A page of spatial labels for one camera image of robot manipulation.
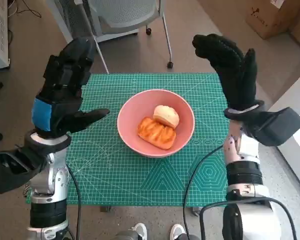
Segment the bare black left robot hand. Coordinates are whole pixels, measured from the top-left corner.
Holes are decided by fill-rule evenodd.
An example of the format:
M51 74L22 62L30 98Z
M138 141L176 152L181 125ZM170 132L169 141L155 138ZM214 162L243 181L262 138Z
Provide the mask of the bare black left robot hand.
M59 55L49 57L43 87L36 95L31 111L35 131L44 139L80 132L101 120L110 110L83 112L82 86L90 79L96 54L96 43L90 37L78 37Z

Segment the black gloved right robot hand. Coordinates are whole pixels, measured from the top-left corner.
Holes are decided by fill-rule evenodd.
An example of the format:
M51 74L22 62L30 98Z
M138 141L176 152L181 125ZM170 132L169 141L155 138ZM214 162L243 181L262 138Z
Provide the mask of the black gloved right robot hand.
M193 37L197 57L209 61L218 74L229 108L243 111L256 104L257 62L253 48L244 54L237 44L217 34Z

